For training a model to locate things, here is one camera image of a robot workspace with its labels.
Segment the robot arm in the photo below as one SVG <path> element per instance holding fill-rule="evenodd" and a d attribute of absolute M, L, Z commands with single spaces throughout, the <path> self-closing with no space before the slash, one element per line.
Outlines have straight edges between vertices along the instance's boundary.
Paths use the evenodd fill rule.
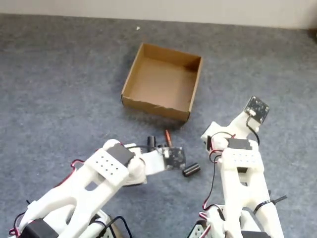
<path fill-rule="evenodd" d="M 243 112 L 229 126 L 212 122 L 202 135 L 210 154 L 222 152 L 221 158 L 215 162 L 221 172 L 225 201 L 221 212 L 224 217 L 219 219 L 215 207 L 206 213 L 207 225 L 211 228 L 213 238 L 253 237 L 251 235 L 284 237 L 275 203 L 270 199 L 265 182 L 259 140 L 255 142 L 247 139 L 250 132 L 256 135 L 268 111 L 268 105 L 252 97 Z M 260 232 L 260 229 L 249 212 L 242 211 L 244 207 L 254 211 L 265 233 L 253 234 Z"/>
<path fill-rule="evenodd" d="M 135 144 L 125 147 L 117 140 L 107 141 L 62 184 L 29 204 L 15 236 L 31 238 L 33 231 L 26 230 L 40 224 L 42 230 L 36 232 L 43 238 L 97 237 L 104 227 L 91 220 L 109 222 L 101 208 L 122 186 L 146 183 L 146 175 L 165 170 L 161 149 L 142 154 Z M 88 190 L 92 182 L 97 186 Z"/>

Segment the black cylinder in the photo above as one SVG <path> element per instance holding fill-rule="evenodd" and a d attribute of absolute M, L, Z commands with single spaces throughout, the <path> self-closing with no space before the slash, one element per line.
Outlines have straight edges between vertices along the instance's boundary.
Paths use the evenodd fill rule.
<path fill-rule="evenodd" d="M 195 173 L 197 173 L 198 171 L 200 171 L 200 166 L 198 163 L 193 163 L 190 166 L 187 166 L 184 170 L 183 170 L 183 176 L 185 177 L 189 177 Z"/>
<path fill-rule="evenodd" d="M 148 136 L 148 152 L 154 151 L 157 146 L 157 139 L 155 136 Z"/>

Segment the red wire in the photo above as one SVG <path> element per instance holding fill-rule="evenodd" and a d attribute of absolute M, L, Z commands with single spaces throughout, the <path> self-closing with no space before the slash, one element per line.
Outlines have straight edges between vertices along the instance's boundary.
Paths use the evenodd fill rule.
<path fill-rule="evenodd" d="M 211 229 L 211 225 L 208 225 L 205 231 L 201 234 L 199 238 L 204 238 L 208 234 L 210 229 Z"/>
<path fill-rule="evenodd" d="M 77 170 L 76 167 L 75 167 L 76 163 L 82 163 L 83 164 L 84 161 L 82 161 L 82 160 L 74 160 L 73 162 L 71 162 L 70 166 L 73 168 L 73 171 L 66 178 L 64 178 L 58 185 L 56 185 L 55 187 L 58 187 L 58 186 L 62 185 L 66 180 L 68 180 L 73 175 L 74 172 L 76 172 L 76 170 Z"/>

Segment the electrical cable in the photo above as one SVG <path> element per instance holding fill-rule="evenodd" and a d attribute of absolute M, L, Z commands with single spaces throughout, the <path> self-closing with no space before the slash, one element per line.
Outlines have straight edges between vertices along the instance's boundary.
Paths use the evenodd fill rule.
<path fill-rule="evenodd" d="M 206 227 L 205 231 L 200 235 L 199 238 L 204 238 L 204 237 L 208 234 L 208 232 L 210 231 L 210 229 L 211 229 L 211 225 L 208 225 L 208 226 Z"/>
<path fill-rule="evenodd" d="M 226 132 L 226 131 L 219 131 L 219 132 L 217 132 L 217 133 L 213 134 L 213 135 L 210 137 L 210 141 L 211 141 L 211 150 L 213 150 L 213 146 L 212 146 L 212 138 L 213 138 L 215 135 L 220 134 L 220 133 L 224 133 L 224 134 L 230 135 L 231 137 L 234 137 L 234 136 L 235 136 L 235 135 L 232 135 L 232 134 L 230 134 L 229 132 Z"/>
<path fill-rule="evenodd" d="M 258 145 L 260 145 L 260 138 L 259 138 L 258 134 L 253 130 L 252 127 L 250 127 L 250 126 L 248 125 L 248 123 L 249 123 L 249 121 L 250 121 L 251 118 L 252 118 L 251 116 L 248 117 L 246 126 L 247 126 L 247 128 L 256 136 Z"/>
<path fill-rule="evenodd" d="M 101 237 L 103 237 L 103 235 L 106 233 L 106 230 L 107 230 L 108 228 L 110 228 L 111 225 L 112 225 L 116 220 L 118 220 L 118 219 L 121 219 L 121 220 L 123 221 L 124 226 L 125 226 L 125 228 L 126 228 L 128 234 L 129 234 L 129 237 L 130 237 L 130 238 L 133 238 L 133 236 L 132 236 L 132 234 L 131 234 L 131 231 L 130 231 L 130 229 L 129 229 L 129 227 L 128 227 L 128 224 L 127 224 L 127 222 L 125 221 L 125 219 L 124 219 L 122 216 L 117 216 L 117 217 L 113 218 L 108 224 L 105 224 L 105 223 L 102 222 L 102 221 L 93 221 L 93 223 L 99 223 L 99 224 L 102 224 L 102 225 L 104 226 L 104 229 L 99 233 L 99 235 L 98 235 L 96 238 L 101 238 Z"/>
<path fill-rule="evenodd" d="M 215 152 L 223 152 L 223 150 L 211 150 L 211 152 L 209 153 L 209 160 L 212 162 L 212 163 L 217 163 L 216 161 L 216 158 L 220 157 L 221 155 L 217 155 L 214 160 L 211 160 L 211 155 Z"/>
<path fill-rule="evenodd" d="M 25 212 L 22 212 L 20 213 L 19 215 L 16 216 L 16 218 L 14 219 L 14 222 L 13 222 L 13 229 L 11 229 L 9 231 L 9 235 L 10 236 L 15 236 L 16 238 L 18 238 L 20 236 L 20 233 L 19 233 L 19 230 L 17 228 L 17 221 L 20 217 L 22 217 L 23 215 L 25 214 Z"/>
<path fill-rule="evenodd" d="M 214 206 L 215 204 L 212 204 L 212 205 L 209 205 L 207 207 L 207 202 L 208 202 L 208 199 L 210 198 L 211 196 L 211 193 L 212 193 L 212 189 L 213 189 L 213 182 L 214 182 L 214 176 L 215 176 L 215 171 L 216 171 L 216 159 L 218 157 L 220 157 L 221 155 L 216 155 L 214 160 L 213 160 L 213 175 L 212 175 L 212 181 L 211 181 L 211 189 L 210 189 L 210 192 L 209 192 L 209 195 L 208 197 L 205 199 L 204 203 L 203 203 L 203 210 L 204 211 L 207 211 L 209 210 L 212 206 Z"/>

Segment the open cardboard box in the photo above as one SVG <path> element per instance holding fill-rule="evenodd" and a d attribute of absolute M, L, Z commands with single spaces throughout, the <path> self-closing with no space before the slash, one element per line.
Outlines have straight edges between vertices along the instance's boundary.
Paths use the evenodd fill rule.
<path fill-rule="evenodd" d="M 142 44 L 124 84 L 124 106 L 187 121 L 202 68 L 202 57 Z"/>

